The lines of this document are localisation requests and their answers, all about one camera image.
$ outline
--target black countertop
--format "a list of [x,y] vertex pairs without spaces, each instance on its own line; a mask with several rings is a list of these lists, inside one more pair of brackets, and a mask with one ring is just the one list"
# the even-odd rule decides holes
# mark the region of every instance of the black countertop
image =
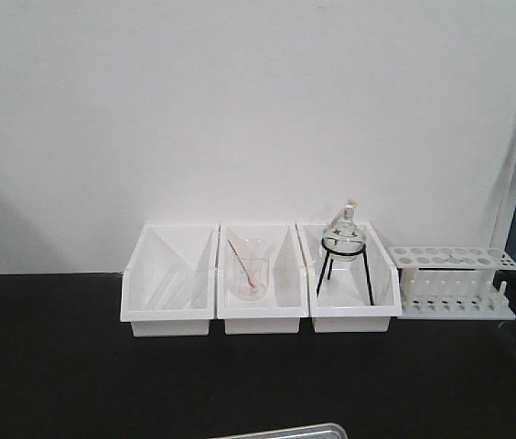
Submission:
[[[117,275],[0,276],[0,437],[516,437],[516,322],[135,338]],[[511,305],[516,292],[509,288]]]

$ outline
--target plastic storage tray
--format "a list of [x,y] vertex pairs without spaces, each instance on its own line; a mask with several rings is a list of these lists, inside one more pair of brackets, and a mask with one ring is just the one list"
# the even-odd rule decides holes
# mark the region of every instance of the plastic storage tray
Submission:
[[316,332],[382,332],[388,330],[391,316],[402,313],[396,267],[370,223],[358,225],[368,237],[366,252],[374,306],[370,305],[361,256],[353,262],[335,261],[331,279],[323,282],[317,296],[317,280],[325,257],[320,242],[327,225],[296,225],[306,258],[309,307]]
[[240,434],[215,439],[348,439],[345,430],[336,423],[287,428],[271,432]]
[[207,335],[215,316],[217,226],[145,225],[122,281],[134,335]]
[[[270,283],[266,296],[257,301],[238,298],[232,292],[234,264],[228,233],[275,244],[270,256]],[[300,317],[308,316],[306,268],[290,225],[222,225],[218,262],[218,318],[225,320],[226,334],[275,334],[298,332]]]

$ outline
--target metal tray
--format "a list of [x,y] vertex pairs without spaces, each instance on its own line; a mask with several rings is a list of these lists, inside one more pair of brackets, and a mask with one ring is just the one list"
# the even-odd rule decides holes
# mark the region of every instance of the metal tray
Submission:
[[321,423],[306,427],[287,428],[271,432],[239,434],[214,439],[348,439],[345,430],[336,423]]

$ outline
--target white test tube rack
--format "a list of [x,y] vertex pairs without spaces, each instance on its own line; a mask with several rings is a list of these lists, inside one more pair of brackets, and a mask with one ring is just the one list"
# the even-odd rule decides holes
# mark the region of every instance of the white test tube rack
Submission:
[[504,292],[492,281],[497,270],[516,270],[498,249],[478,247],[391,247],[401,269],[404,319],[514,320]]

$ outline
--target glass beaker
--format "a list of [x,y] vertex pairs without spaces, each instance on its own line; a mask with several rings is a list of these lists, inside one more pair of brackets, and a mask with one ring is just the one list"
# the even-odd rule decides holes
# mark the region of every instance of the glass beaker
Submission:
[[270,278],[269,246],[262,240],[238,240],[234,254],[233,292],[243,300],[260,300],[266,296]]

